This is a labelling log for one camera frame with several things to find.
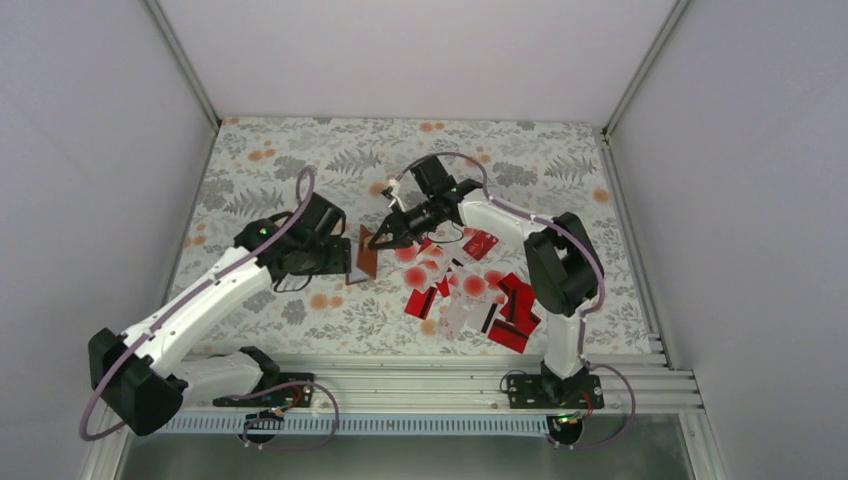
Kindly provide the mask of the brown leather card holder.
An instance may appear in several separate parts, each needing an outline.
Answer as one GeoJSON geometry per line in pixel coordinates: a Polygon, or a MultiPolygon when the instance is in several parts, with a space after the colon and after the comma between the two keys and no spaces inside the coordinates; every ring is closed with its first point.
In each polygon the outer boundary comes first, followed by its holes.
{"type": "Polygon", "coordinates": [[[377,279],[378,252],[368,246],[372,232],[364,225],[356,226],[351,233],[350,271],[346,284],[355,285],[377,279]]]}

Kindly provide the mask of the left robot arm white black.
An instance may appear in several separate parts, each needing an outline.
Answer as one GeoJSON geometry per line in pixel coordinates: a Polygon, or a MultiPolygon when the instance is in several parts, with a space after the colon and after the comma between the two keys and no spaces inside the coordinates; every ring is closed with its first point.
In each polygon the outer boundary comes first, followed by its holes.
{"type": "Polygon", "coordinates": [[[121,333],[104,328],[87,345],[94,401],[103,401],[138,436],[165,426],[184,406],[222,399],[270,402],[278,390],[307,386],[287,377],[257,347],[187,360],[201,338],[235,307],[290,276],[347,274],[351,243],[344,211],[310,193],[293,212],[249,223],[232,247],[190,287],[121,333]]]}

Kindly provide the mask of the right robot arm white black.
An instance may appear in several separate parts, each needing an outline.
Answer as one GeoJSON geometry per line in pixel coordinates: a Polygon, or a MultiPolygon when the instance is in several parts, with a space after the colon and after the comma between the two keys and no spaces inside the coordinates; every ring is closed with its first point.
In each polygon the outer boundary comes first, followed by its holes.
{"type": "Polygon", "coordinates": [[[605,275],[580,218],[533,213],[494,196],[486,180],[457,181],[447,173],[441,154],[419,158],[406,167],[425,199],[401,206],[397,188],[383,190],[390,212],[368,243],[371,250],[401,249],[420,242],[445,222],[474,228],[523,251],[529,284],[547,312],[548,341],[541,362],[544,399],[565,407],[577,399],[590,372],[585,335],[589,314],[605,301],[605,275]]]}

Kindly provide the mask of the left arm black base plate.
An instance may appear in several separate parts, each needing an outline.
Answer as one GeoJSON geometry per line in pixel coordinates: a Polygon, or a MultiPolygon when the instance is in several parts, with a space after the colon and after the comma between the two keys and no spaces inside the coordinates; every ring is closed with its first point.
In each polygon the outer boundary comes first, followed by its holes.
{"type": "Polygon", "coordinates": [[[302,372],[284,372],[273,377],[263,377],[259,384],[255,387],[254,393],[276,387],[279,384],[289,384],[292,382],[301,381],[299,385],[293,385],[286,388],[277,388],[261,396],[250,399],[233,399],[221,397],[214,399],[212,405],[215,407],[233,407],[233,408],[306,408],[311,405],[312,391],[311,386],[304,384],[305,381],[314,381],[313,373],[302,372]]]}

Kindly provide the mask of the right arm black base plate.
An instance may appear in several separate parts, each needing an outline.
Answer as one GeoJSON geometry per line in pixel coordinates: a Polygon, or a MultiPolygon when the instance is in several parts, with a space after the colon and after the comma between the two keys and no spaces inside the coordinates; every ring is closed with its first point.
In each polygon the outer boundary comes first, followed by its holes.
{"type": "Polygon", "coordinates": [[[604,409],[600,377],[592,374],[559,379],[548,374],[511,374],[506,391],[511,409],[604,409]]]}

